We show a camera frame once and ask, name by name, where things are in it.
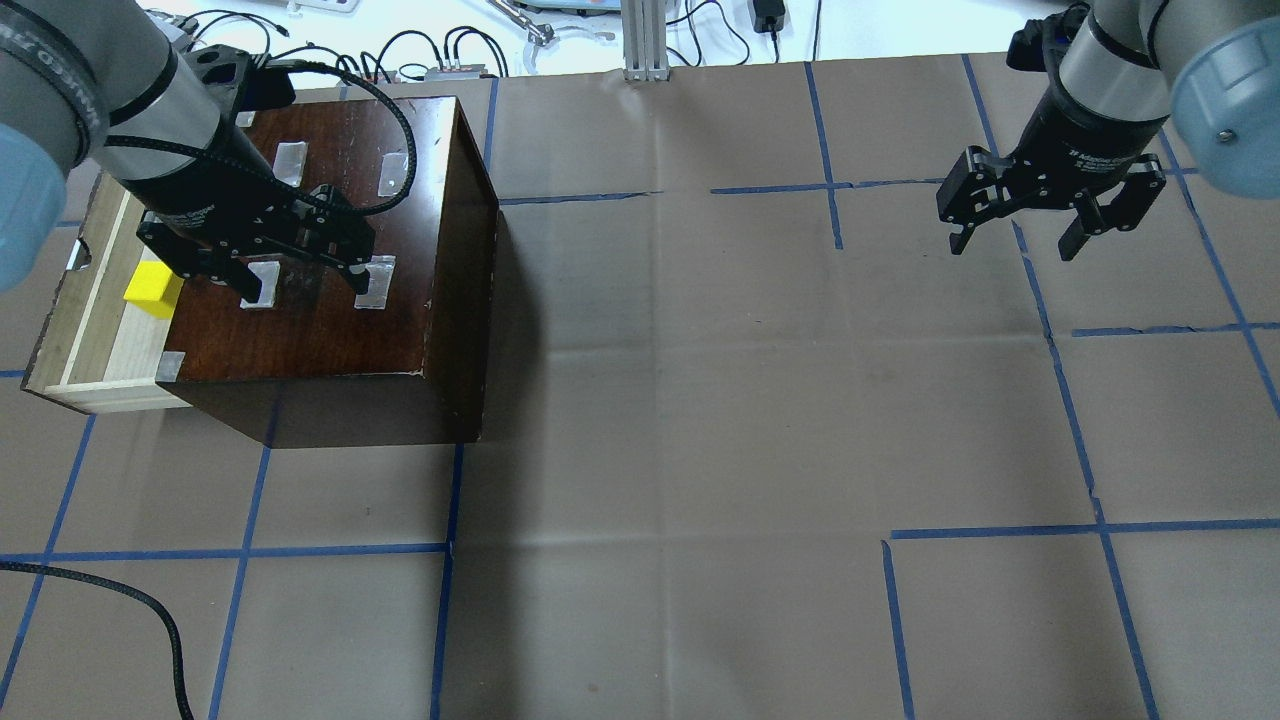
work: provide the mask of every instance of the power adapter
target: power adapter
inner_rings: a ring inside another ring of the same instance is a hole
[[[781,32],[787,24],[787,5],[782,0],[751,0],[751,24],[755,32]]]

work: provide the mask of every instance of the metal post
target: metal post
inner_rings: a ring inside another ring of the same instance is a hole
[[[668,79],[663,0],[622,0],[622,53],[628,81]]]

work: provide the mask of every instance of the robotic arm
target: robotic arm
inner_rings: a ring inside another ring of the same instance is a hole
[[[29,273],[61,213],[67,173],[92,156],[150,210],[138,237],[182,277],[207,275],[252,302],[261,282],[243,260],[284,254],[366,292],[374,231],[365,217],[407,196],[410,126],[384,94],[357,82],[404,129],[401,191],[356,209],[332,186],[293,190],[274,178],[236,114],[292,102],[292,72],[335,70],[261,65],[223,46],[179,55],[134,0],[0,0],[0,291]]]
[[[1132,231],[1166,182],[1143,149],[1170,114],[1208,182],[1280,197],[1280,0],[1075,3],[1027,23],[1006,60],[1046,73],[1048,90],[1010,155],[970,146],[938,190],[938,219],[959,225],[954,255],[977,225],[1024,208],[1075,210],[1064,260]]]

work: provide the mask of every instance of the wooden box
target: wooden box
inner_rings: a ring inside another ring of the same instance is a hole
[[[498,200],[457,99],[399,101],[417,140],[417,179],[370,217],[375,254],[396,258],[385,309],[356,309],[334,272],[280,259],[275,306],[183,286],[156,382],[269,447],[471,442],[480,434]],[[259,113],[262,155],[308,143],[302,187],[333,182],[371,205],[399,126],[371,100]]]

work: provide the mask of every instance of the yellow block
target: yellow block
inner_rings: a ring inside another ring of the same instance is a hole
[[[124,291],[124,300],[161,320],[169,320],[173,319],[173,309],[178,305],[180,290],[182,278],[173,274],[168,265],[159,260],[143,260],[133,272],[133,279]]]

